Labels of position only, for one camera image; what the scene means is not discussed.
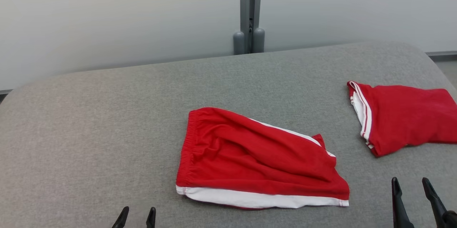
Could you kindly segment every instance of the wall baseboard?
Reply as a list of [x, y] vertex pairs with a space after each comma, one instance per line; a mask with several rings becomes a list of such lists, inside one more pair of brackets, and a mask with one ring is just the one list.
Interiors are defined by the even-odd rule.
[[433, 51], [426, 54], [434, 62], [457, 60], [457, 51]]
[[0, 94], [0, 103], [3, 101], [3, 99], [7, 96], [7, 94]]
[[8, 94], [10, 93], [12, 90], [0, 90], [0, 95], [2, 94]]

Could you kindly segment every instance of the garment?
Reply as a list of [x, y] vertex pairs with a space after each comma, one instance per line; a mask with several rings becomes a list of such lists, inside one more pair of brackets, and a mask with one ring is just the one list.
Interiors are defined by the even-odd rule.
[[241, 208], [349, 205], [349, 186], [320, 135], [302, 135], [242, 115], [189, 113], [176, 191]]
[[457, 105], [444, 89], [375, 86], [349, 81], [351, 104], [362, 124], [360, 135], [377, 156], [406, 145], [457, 143]]

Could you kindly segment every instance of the white wall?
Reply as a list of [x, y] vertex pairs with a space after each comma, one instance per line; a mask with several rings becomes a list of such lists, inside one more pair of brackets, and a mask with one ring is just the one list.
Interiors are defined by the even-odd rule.
[[457, 50], [457, 0], [261, 0], [265, 51], [397, 40]]
[[240, 0], [0, 0], [0, 90], [49, 75], [231, 55]]

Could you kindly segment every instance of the red fabric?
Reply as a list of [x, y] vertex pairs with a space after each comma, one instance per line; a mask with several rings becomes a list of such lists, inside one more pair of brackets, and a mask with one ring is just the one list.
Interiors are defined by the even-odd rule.
[[336, 158], [313, 138], [321, 146], [230, 111], [191, 111], [176, 185], [348, 200]]
[[[357, 88], [351, 82], [347, 85], [352, 97]], [[353, 83], [359, 86], [372, 111], [371, 131], [365, 135], [362, 130], [361, 135], [373, 145], [375, 156], [393, 153], [406, 145], [457, 143], [457, 105], [447, 90]]]

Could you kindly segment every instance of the gray fabric surface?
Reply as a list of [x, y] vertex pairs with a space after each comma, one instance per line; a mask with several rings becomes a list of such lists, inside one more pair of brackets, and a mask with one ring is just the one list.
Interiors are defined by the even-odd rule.
[[[421, 178], [457, 210], [457, 145], [425, 144], [374, 158], [346, 82], [446, 88], [421, 51], [374, 42], [219, 57], [56, 76], [0, 105], [2, 227], [391, 227], [397, 176], [416, 227], [433, 227]], [[307, 135], [321, 133], [351, 189], [350, 206], [245, 211], [175, 191], [187, 113], [214, 106]]]

